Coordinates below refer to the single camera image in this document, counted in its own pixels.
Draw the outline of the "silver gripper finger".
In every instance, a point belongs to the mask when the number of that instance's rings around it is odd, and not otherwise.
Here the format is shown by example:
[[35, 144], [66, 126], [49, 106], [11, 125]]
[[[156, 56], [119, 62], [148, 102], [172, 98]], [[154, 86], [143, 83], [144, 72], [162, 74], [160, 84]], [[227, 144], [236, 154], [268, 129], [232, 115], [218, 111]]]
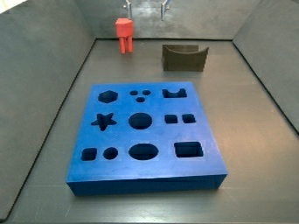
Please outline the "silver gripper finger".
[[164, 0], [162, 2], [162, 21], [164, 21], [164, 14], [166, 14], [167, 10], [170, 9], [170, 7], [168, 7], [170, 2], [171, 2], [171, 0]]
[[128, 19], [132, 19], [132, 3], [131, 3], [131, 0], [126, 0], [124, 9], [127, 10]]

